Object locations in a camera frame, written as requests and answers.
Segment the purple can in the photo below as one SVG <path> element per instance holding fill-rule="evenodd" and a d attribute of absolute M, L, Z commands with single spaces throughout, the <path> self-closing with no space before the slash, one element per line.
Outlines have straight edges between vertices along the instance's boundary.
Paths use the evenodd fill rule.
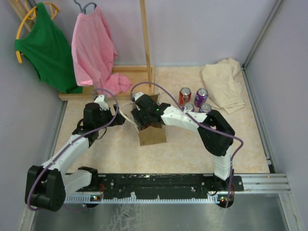
<path fill-rule="evenodd" d="M 183 110 L 189 111 L 189 112 L 194 112 L 194 105 L 192 103 L 190 103 L 190 102 L 185 103 L 183 105 Z"/>
<path fill-rule="evenodd" d="M 211 107 L 210 104 L 203 103 L 203 104 L 200 105 L 198 112 L 199 113 L 209 113 L 209 112 L 211 112 L 211 110 L 212 110 L 212 107 Z"/>
<path fill-rule="evenodd" d="M 196 107 L 200 107 L 201 104 L 205 103 L 208 98 L 208 91 L 205 88 L 200 88 L 197 90 L 195 99 L 194 99 L 194 105 Z"/>

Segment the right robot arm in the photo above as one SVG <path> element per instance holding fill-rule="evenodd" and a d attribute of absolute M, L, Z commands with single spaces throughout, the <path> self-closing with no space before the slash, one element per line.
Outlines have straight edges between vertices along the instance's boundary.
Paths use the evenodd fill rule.
<path fill-rule="evenodd" d="M 168 103 L 158 104 L 142 92 L 131 99 L 134 103 L 131 114 L 141 127 L 160 124 L 198 133 L 206 150 L 214 156 L 216 187 L 224 191 L 232 185 L 231 147 L 235 131 L 218 111 L 187 112 Z"/>

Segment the red can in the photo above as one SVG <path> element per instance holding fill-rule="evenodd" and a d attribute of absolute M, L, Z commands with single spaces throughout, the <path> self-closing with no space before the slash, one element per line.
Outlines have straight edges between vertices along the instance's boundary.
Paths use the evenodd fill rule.
<path fill-rule="evenodd" d="M 183 107 L 185 103 L 189 103 L 191 99 L 191 90 L 188 87 L 183 87 L 179 91 L 179 105 Z"/>

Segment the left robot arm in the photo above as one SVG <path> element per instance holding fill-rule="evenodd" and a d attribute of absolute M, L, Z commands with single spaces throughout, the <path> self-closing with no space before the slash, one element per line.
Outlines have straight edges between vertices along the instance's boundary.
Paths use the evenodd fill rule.
<path fill-rule="evenodd" d="M 60 151 L 40 166 L 33 165 L 27 172 L 25 204 L 28 209 L 58 211 L 65 198 L 82 188 L 94 191 L 99 188 L 98 171 L 91 167 L 80 167 L 68 175 L 72 164 L 99 138 L 99 130 L 123 125 L 124 117 L 119 105 L 113 105 L 115 114 L 104 101 L 85 105 L 83 118 L 78 122 L 68 142 Z"/>

